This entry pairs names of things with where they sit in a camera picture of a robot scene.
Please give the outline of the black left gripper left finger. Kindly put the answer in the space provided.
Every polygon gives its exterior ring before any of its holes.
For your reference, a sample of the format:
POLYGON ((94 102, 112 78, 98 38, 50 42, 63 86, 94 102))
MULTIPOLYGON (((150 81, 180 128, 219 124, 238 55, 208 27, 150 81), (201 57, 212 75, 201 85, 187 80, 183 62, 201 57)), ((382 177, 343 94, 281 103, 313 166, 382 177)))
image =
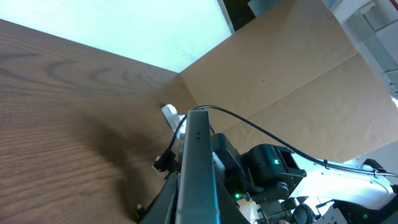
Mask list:
POLYGON ((169 175, 164 186, 148 209, 139 216, 139 224, 172 224, 175 223, 175 212, 178 198, 178 173, 169 175))

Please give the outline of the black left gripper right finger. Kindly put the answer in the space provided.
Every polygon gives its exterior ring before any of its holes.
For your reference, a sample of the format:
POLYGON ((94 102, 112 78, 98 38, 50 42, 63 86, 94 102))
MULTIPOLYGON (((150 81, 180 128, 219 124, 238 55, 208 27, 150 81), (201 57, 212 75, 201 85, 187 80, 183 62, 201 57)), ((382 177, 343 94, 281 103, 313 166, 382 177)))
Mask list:
POLYGON ((249 224, 220 180, 216 181, 221 224, 249 224))

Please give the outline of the Galaxy S25 Ultra smartphone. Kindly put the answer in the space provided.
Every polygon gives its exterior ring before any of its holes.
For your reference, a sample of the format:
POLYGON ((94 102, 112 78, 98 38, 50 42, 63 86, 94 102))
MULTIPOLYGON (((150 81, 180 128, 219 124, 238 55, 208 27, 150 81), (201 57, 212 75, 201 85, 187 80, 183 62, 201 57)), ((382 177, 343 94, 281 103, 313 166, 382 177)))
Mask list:
POLYGON ((207 111, 190 110, 187 114, 175 222, 220 222, 207 111))

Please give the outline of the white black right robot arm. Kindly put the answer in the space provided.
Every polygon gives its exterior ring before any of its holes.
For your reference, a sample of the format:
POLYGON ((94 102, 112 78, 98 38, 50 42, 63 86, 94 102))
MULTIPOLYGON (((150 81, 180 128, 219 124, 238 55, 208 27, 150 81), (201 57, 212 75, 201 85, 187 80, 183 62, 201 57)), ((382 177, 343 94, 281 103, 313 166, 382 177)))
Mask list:
POLYGON ((211 137, 211 146, 215 172, 235 202, 330 198, 348 223, 382 223, 397 214, 397 186, 374 159, 323 165, 271 144, 240 154, 221 133, 211 137))

